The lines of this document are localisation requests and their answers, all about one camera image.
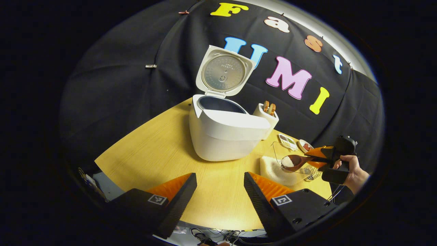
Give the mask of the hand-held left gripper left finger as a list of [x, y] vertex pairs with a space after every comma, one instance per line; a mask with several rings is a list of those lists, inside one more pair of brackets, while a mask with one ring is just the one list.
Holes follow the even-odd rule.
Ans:
[[109, 202], [108, 212], [132, 232], [168, 238], [196, 188], [196, 174], [188, 173], [148, 190], [133, 188]]

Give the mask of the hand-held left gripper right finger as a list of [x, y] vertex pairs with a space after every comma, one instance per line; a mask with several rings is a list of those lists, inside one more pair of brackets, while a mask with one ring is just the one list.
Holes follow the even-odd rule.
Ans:
[[309, 228], [338, 208], [310, 189], [294, 191], [252, 172], [245, 172], [244, 188], [274, 241]]

